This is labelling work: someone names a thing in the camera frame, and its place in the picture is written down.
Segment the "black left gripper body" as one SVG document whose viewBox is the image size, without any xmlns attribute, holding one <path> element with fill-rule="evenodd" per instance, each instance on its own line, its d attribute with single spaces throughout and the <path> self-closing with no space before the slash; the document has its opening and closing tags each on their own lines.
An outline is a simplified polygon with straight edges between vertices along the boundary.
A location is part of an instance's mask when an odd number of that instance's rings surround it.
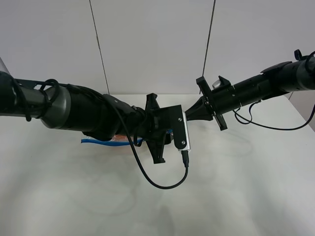
<svg viewBox="0 0 315 236">
<path fill-rule="evenodd" d="M 178 150 L 184 148 L 184 117 L 182 106 L 160 108 L 157 95 L 146 96 L 144 118 L 133 133 L 147 144 L 154 164 L 164 163 L 164 146 L 174 142 Z"/>
</svg>

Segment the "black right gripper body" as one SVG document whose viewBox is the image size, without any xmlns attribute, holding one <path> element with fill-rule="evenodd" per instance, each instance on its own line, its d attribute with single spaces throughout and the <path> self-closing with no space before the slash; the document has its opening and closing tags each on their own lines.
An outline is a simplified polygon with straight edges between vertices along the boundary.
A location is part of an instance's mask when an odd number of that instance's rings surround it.
<svg viewBox="0 0 315 236">
<path fill-rule="evenodd" d="M 231 86 L 226 89 L 213 91 L 210 89 L 206 79 L 203 76 L 196 79 L 196 83 L 199 86 L 203 97 L 211 106 L 213 117 L 218 123 L 220 130 L 226 130 L 227 124 L 223 114 L 240 108 L 240 101 L 237 97 L 234 86 L 231 84 Z"/>
</svg>

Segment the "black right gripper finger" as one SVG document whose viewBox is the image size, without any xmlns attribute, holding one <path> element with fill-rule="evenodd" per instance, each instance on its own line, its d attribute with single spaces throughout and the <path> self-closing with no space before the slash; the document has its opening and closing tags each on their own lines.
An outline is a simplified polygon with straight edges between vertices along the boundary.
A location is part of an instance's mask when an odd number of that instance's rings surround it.
<svg viewBox="0 0 315 236">
<path fill-rule="evenodd" d="M 213 111 L 204 97 L 200 97 L 188 110 L 185 111 L 187 121 L 213 120 Z"/>
</svg>

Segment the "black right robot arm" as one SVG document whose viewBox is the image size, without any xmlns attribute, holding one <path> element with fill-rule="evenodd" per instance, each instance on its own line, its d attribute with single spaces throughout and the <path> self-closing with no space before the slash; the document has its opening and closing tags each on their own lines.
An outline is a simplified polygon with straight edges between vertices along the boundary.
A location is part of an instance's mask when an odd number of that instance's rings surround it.
<svg viewBox="0 0 315 236">
<path fill-rule="evenodd" d="M 293 91 L 315 89 L 315 55 L 304 56 L 294 52 L 295 62 L 286 61 L 261 71 L 260 74 L 232 85 L 220 76 L 210 87 L 204 77 L 196 80 L 202 96 L 186 111 L 191 120 L 215 119 L 220 130 L 226 130 L 223 114 L 249 105 L 285 95 Z"/>
</svg>

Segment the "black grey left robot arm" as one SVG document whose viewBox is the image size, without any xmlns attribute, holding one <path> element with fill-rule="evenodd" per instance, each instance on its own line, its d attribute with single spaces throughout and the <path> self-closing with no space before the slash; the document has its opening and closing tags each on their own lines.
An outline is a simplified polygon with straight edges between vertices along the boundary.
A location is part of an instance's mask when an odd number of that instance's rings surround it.
<svg viewBox="0 0 315 236">
<path fill-rule="evenodd" d="M 72 130 L 99 141 L 116 135 L 129 135 L 136 145 L 146 141 L 154 163 L 164 161 L 164 146 L 174 143 L 183 150 L 185 119 L 180 105 L 160 108 L 156 95 L 147 97 L 145 109 L 131 106 L 108 94 L 90 88 L 15 79 L 0 74 L 0 113 L 3 116 L 39 119 L 51 129 Z"/>
</svg>

